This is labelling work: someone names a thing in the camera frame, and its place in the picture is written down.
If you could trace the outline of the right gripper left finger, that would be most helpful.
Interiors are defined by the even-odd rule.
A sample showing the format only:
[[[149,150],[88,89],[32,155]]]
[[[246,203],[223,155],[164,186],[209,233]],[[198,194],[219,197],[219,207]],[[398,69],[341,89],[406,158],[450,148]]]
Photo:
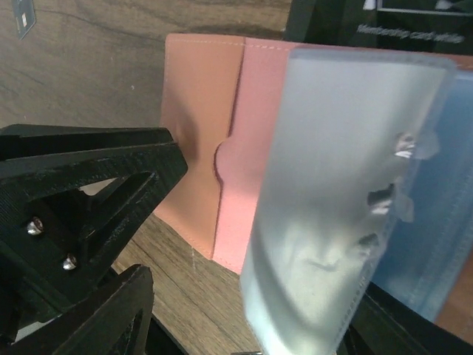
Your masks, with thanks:
[[[144,354],[154,300],[151,270],[119,274],[2,354]]]

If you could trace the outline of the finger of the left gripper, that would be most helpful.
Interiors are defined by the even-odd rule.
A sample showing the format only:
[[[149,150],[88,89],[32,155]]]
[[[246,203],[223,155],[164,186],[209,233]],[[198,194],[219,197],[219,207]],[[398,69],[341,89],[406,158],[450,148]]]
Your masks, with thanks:
[[[26,325],[86,299],[187,169],[164,128],[3,128],[1,305]]]

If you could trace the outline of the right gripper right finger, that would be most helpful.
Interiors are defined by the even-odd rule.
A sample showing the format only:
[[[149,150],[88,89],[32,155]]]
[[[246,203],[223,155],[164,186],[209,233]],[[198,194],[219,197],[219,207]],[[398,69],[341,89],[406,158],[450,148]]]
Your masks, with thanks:
[[[370,283],[339,345],[340,354],[462,355],[472,346]]]

